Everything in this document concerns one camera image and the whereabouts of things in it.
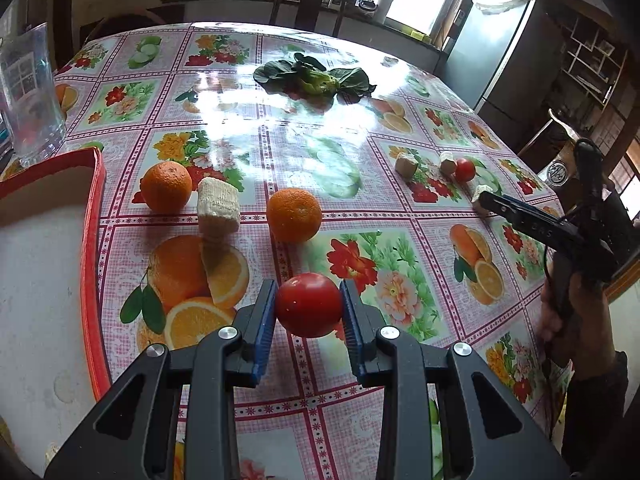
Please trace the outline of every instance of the refrigerator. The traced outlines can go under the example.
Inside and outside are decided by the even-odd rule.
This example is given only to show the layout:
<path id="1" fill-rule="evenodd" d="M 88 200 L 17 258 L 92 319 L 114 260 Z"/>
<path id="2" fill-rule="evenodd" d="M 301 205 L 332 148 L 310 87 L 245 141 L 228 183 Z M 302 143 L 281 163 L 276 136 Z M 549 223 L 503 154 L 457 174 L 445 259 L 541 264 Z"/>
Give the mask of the refrigerator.
<path id="1" fill-rule="evenodd" d="M 499 14 L 473 6 L 439 76 L 514 151 L 558 76 L 562 35 L 542 4 Z"/>

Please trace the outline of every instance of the tomato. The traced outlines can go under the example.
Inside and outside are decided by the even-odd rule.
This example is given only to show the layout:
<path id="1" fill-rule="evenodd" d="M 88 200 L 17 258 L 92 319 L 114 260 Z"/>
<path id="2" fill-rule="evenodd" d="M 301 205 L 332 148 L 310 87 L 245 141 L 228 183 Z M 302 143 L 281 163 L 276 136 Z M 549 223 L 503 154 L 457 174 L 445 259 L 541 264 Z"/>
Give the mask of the tomato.
<path id="1" fill-rule="evenodd" d="M 299 337 L 322 337 L 342 318 L 340 290 L 326 276 L 304 272 L 284 282 L 276 293 L 276 317 Z"/>
<path id="2" fill-rule="evenodd" d="M 459 158 L 456 161 L 456 180 L 458 182 L 469 182 L 475 176 L 476 167 L 470 160 Z"/>

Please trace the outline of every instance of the glass pitcher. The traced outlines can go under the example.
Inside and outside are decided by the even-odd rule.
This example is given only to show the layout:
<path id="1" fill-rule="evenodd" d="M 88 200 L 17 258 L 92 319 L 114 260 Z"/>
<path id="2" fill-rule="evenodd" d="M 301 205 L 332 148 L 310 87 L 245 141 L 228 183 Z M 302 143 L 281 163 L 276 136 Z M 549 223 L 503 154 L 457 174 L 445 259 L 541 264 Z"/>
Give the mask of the glass pitcher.
<path id="1" fill-rule="evenodd" d="M 26 168 L 55 153 L 66 126 L 53 86 L 46 23 L 4 44 L 0 89 L 0 108 L 20 164 Z"/>

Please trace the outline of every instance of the chair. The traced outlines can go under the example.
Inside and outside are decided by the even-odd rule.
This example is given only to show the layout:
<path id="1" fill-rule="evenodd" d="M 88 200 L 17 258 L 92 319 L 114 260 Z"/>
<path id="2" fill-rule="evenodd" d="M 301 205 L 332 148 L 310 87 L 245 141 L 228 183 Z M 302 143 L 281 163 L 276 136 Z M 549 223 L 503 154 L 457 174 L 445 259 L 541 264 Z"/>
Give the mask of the chair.
<path id="1" fill-rule="evenodd" d="M 340 0 L 340 11 L 338 17 L 335 19 L 335 26 L 332 36 L 338 37 L 340 26 L 342 25 L 342 17 L 344 15 L 344 8 L 347 3 L 355 4 L 356 0 Z M 276 18 L 278 17 L 278 10 L 280 9 L 281 0 L 275 0 L 273 3 L 273 9 L 271 10 L 271 17 L 269 18 L 269 25 L 276 24 Z M 308 30 L 314 32 L 316 30 L 316 23 L 318 22 L 318 15 L 322 7 L 322 0 L 300 0 L 298 5 L 298 13 L 296 14 L 296 22 L 294 28 L 297 30 Z"/>
<path id="2" fill-rule="evenodd" d="M 114 14 L 113 16 L 107 16 L 101 19 L 86 37 L 84 43 L 98 38 L 104 38 L 111 34 L 117 34 L 118 32 L 126 32 L 128 30 L 135 30 L 136 28 L 153 27 L 155 25 L 166 25 L 166 21 L 150 10 L 135 9 L 121 14 Z"/>

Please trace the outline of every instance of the tofu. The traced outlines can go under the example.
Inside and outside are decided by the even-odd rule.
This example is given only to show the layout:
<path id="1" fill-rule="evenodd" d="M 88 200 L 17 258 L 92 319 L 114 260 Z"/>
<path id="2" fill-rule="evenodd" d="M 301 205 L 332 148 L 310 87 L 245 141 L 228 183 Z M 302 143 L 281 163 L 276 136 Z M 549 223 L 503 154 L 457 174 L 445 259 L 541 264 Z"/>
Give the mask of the tofu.
<path id="1" fill-rule="evenodd" d="M 485 191 L 488 191 L 489 193 L 494 192 L 491 186 L 487 186 L 486 184 L 480 184 L 479 186 L 476 187 L 476 190 L 474 191 L 474 195 L 471 199 L 471 205 L 473 206 L 474 211 L 482 216 L 486 216 L 489 214 L 489 211 L 487 211 L 484 207 L 480 205 L 480 194 Z"/>
<path id="2" fill-rule="evenodd" d="M 238 231 L 238 190 L 217 178 L 203 178 L 198 184 L 198 227 L 205 240 L 213 241 Z"/>
<path id="3" fill-rule="evenodd" d="M 405 180 L 411 180 L 414 177 L 415 171 L 418 169 L 418 162 L 414 159 L 413 155 L 399 153 L 398 157 L 396 157 L 396 166 L 394 169 Z"/>
<path id="4" fill-rule="evenodd" d="M 446 176 L 451 176 L 456 172 L 456 159 L 451 152 L 442 152 L 440 154 L 440 172 Z"/>

